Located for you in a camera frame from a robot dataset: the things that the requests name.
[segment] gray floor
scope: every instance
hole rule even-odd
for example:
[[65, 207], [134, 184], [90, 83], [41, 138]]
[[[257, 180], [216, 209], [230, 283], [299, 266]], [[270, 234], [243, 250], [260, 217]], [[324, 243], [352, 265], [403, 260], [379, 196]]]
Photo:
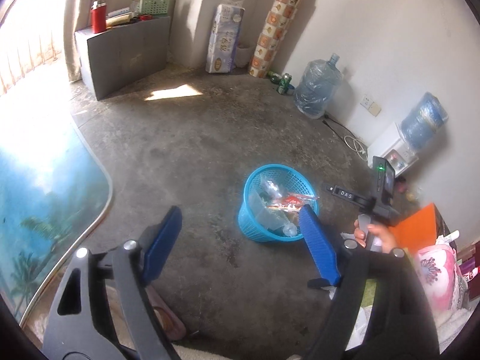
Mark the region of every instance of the gray floor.
[[[183, 229], [154, 286], [191, 332], [201, 332], [183, 344], [232, 359], [286, 359], [311, 344], [329, 299], [306, 288], [318, 274], [303, 241], [258, 244], [240, 233], [243, 184], [268, 163], [297, 169], [316, 188], [327, 181], [365, 192], [369, 176], [292, 97], [241, 73], [169, 67], [101, 102], [81, 83], [72, 86], [71, 113], [114, 184], [111, 211], [86, 244], [117, 246], [179, 205]], [[203, 95], [144, 101], [183, 84]], [[321, 220], [351, 231], [357, 210], [321, 196]]]

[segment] sunlight patch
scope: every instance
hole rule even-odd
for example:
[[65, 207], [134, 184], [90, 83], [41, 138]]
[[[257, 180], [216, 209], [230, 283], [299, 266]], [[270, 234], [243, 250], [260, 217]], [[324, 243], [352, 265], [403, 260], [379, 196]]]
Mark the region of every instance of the sunlight patch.
[[188, 84], [179, 86], [173, 89], [162, 89], [160, 91], [153, 91], [150, 97], [147, 97], [145, 101], [160, 100], [160, 99], [173, 99], [175, 97], [189, 97], [203, 95], [202, 92], [196, 90]]

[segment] silver bolt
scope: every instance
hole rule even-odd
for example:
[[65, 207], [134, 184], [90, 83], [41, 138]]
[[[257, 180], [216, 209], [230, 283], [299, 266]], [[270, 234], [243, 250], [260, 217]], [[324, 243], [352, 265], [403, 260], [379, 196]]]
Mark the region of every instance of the silver bolt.
[[123, 249], [126, 249], [128, 251], [131, 251], [132, 249], [135, 249], [136, 247], [137, 247], [137, 241], [134, 241], [133, 239], [130, 239], [126, 243], [123, 244]]
[[77, 250], [77, 257], [79, 259], [82, 259], [83, 257], [87, 256], [88, 254], [88, 249], [86, 247], [81, 247], [80, 249]]
[[400, 249], [399, 247], [396, 247], [395, 249], [393, 249], [392, 252], [393, 252], [393, 256], [395, 257], [402, 258], [403, 256], [405, 256], [405, 252], [403, 251], [403, 249]]
[[357, 247], [357, 242], [353, 239], [346, 239], [343, 244], [347, 249], [355, 249]]

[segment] large water bottle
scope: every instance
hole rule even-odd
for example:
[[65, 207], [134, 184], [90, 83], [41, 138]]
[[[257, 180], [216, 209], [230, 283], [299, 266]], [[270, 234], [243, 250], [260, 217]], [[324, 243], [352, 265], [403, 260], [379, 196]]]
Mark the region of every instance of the large water bottle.
[[318, 119], [342, 82], [343, 75], [335, 67], [340, 57], [333, 53], [329, 61], [317, 59], [308, 63], [293, 94], [295, 105], [311, 119]]

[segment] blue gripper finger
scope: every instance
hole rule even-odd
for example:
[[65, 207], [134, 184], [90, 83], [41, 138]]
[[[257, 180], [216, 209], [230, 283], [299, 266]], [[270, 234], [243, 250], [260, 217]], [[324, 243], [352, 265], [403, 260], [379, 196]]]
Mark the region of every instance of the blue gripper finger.
[[298, 213], [298, 218], [300, 230], [320, 276], [327, 280], [331, 286], [335, 286], [340, 281], [337, 254], [323, 232], [317, 215], [310, 205], [306, 204]]

